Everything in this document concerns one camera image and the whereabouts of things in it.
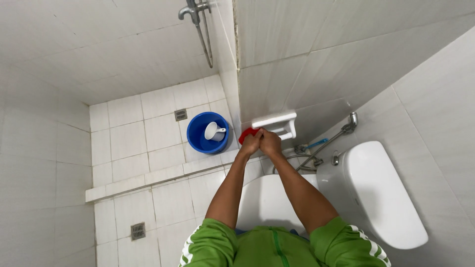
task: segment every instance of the blue bucket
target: blue bucket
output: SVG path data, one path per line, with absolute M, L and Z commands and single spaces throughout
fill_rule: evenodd
M 219 142 L 206 140 L 205 129 L 210 122 L 216 122 L 219 127 L 226 128 L 226 135 L 224 136 L 223 140 Z M 221 115 L 214 112 L 203 112 L 196 115 L 190 121 L 190 124 L 188 124 L 188 129 L 186 130 L 186 138 L 188 139 L 191 147 L 201 153 L 217 154 L 223 151 L 228 144 L 228 137 L 229 124 Z

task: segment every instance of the toilet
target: toilet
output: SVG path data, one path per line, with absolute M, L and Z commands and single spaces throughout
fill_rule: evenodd
M 303 177 L 317 188 L 348 223 L 398 249 L 428 241 L 427 232 L 388 154 L 378 141 L 361 143 Z M 283 226 L 305 235 L 278 174 L 265 175 L 242 190 L 237 228 Z

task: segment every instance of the toilet tank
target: toilet tank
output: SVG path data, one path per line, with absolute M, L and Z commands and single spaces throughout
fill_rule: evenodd
M 388 154 L 378 141 L 340 155 L 317 171 L 318 186 L 340 216 L 399 249 L 422 246 L 427 232 Z

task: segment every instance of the green shirt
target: green shirt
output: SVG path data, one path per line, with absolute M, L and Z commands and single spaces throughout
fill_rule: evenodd
M 204 219 L 185 242 L 179 267 L 390 267 L 386 253 L 340 217 L 310 234 L 257 226 L 244 234 Z

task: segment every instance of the white toilet paper holder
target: white toilet paper holder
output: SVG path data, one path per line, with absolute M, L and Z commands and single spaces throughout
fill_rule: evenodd
M 266 130 L 277 134 L 286 132 L 279 135 L 281 140 L 295 138 L 297 136 L 294 125 L 296 117 L 297 113 L 295 111 L 270 115 L 252 120 L 251 127 L 253 129 L 264 127 Z

